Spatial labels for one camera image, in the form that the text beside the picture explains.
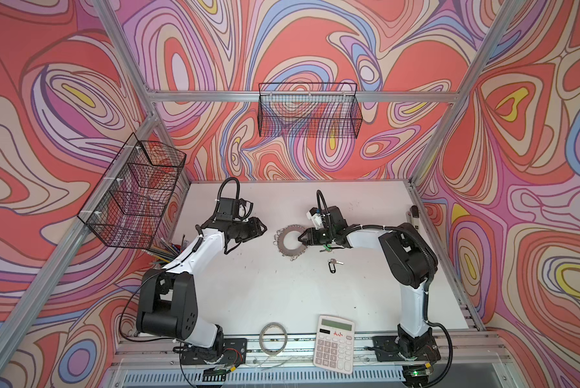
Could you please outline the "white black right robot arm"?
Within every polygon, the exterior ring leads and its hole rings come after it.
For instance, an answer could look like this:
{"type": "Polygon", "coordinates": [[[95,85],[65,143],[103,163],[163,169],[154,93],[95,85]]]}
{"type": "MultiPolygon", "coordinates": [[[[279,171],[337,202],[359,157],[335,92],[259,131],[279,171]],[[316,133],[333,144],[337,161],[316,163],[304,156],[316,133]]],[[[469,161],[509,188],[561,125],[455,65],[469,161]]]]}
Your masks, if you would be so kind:
{"type": "Polygon", "coordinates": [[[376,346],[383,356],[396,349],[401,358],[411,361],[440,360],[433,329],[447,331],[428,318],[429,289],[438,271],[438,259],[417,229],[405,222],[400,226],[350,225],[337,206],[329,206],[321,190],[317,206],[309,210],[313,227],[299,241],[306,247],[322,246],[327,251],[366,248],[385,257],[394,279],[401,286],[401,321],[393,345],[376,346]]]}

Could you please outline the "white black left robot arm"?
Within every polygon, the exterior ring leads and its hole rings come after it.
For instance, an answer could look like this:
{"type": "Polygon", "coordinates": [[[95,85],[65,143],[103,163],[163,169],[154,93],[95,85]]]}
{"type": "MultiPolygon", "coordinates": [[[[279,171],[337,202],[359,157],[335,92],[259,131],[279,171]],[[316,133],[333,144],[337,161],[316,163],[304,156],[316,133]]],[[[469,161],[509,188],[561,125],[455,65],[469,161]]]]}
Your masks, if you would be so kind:
{"type": "Polygon", "coordinates": [[[231,177],[222,182],[212,215],[197,225],[196,240],[161,269],[147,271],[139,288],[136,330],[170,338],[202,361],[224,356],[221,326],[199,316],[196,278],[220,255],[263,236],[267,227],[252,215],[254,204],[241,198],[241,184],[231,177]]]}

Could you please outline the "red pencil cup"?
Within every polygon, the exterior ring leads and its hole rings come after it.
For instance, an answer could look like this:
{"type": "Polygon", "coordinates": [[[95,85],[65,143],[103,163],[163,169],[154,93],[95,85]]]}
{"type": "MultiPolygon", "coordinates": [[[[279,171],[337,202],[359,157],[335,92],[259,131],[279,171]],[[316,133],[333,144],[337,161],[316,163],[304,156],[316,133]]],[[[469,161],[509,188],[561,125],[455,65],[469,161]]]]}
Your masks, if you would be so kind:
{"type": "Polygon", "coordinates": [[[161,262],[170,263],[179,257],[181,254],[181,247],[168,242],[162,237],[155,237],[150,247],[144,249],[144,251],[161,262]]]}

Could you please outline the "white black remote control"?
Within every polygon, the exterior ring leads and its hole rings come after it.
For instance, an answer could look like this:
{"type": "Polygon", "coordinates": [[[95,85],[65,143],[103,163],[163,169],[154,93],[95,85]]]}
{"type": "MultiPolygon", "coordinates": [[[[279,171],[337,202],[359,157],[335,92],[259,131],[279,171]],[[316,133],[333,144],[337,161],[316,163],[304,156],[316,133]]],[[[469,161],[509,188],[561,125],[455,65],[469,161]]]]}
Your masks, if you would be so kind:
{"type": "Polygon", "coordinates": [[[408,222],[416,229],[419,230],[420,227],[420,216],[419,208],[416,205],[412,205],[407,213],[408,222]]]}

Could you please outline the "white desk calculator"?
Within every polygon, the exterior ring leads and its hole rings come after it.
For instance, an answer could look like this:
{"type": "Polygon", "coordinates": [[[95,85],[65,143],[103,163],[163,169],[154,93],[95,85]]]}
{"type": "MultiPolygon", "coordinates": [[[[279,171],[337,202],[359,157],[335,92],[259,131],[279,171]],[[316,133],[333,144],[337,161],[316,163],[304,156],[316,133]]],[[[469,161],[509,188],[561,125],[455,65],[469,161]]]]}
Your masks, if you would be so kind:
{"type": "Polygon", "coordinates": [[[356,325],[349,319],[321,315],[317,321],[312,363],[330,372],[351,375],[356,325]]]}

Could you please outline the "clear tape roll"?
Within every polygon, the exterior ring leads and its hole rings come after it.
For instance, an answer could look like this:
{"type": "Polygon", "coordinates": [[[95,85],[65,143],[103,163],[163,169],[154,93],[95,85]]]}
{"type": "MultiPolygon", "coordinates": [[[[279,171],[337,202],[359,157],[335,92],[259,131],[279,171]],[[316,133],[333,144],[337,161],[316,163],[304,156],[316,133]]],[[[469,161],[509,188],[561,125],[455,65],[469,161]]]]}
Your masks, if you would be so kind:
{"type": "Polygon", "coordinates": [[[288,345],[288,332],[281,323],[267,323],[258,335],[260,350],[268,357],[276,357],[288,345]]]}

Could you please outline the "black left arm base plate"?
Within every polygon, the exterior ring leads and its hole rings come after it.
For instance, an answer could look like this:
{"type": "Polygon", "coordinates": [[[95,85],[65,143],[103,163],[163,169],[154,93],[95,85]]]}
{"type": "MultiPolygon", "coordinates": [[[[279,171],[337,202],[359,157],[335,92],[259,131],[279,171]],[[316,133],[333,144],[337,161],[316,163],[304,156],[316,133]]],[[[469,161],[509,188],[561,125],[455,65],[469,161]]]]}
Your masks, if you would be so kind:
{"type": "Polygon", "coordinates": [[[174,348],[178,351],[180,365],[242,365],[246,361],[248,341],[246,338],[224,338],[212,348],[206,349],[194,345],[174,348]]]}

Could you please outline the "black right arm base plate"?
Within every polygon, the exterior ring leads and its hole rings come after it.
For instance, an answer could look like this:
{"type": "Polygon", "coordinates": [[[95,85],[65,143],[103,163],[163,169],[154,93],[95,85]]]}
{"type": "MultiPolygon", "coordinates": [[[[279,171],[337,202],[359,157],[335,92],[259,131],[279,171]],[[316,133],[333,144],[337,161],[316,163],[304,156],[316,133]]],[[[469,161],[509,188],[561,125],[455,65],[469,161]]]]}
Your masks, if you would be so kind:
{"type": "Polygon", "coordinates": [[[430,362],[441,360],[435,339],[425,335],[418,338],[408,336],[374,336],[372,348],[378,362],[430,362]]]}

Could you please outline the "aluminium front rail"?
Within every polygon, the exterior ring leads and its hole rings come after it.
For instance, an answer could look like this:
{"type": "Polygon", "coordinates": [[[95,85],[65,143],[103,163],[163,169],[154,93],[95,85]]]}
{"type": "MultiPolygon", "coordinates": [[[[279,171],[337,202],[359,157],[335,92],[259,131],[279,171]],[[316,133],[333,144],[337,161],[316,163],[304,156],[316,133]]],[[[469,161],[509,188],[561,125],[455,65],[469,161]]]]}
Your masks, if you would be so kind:
{"type": "MultiPolygon", "coordinates": [[[[402,387],[404,370],[425,363],[378,362],[372,351],[372,333],[360,332],[355,340],[351,375],[317,368],[313,363],[314,334],[288,336],[283,353],[268,357],[257,336],[247,336],[246,361],[223,377],[206,377],[206,365],[180,365],[173,343],[128,344],[118,348],[115,361],[102,379],[102,387],[402,387]]],[[[428,375],[434,381],[445,372],[441,387],[525,387],[513,355],[496,334],[487,331],[454,331],[453,358],[448,358],[445,336],[436,333],[441,354],[428,375]]]]}

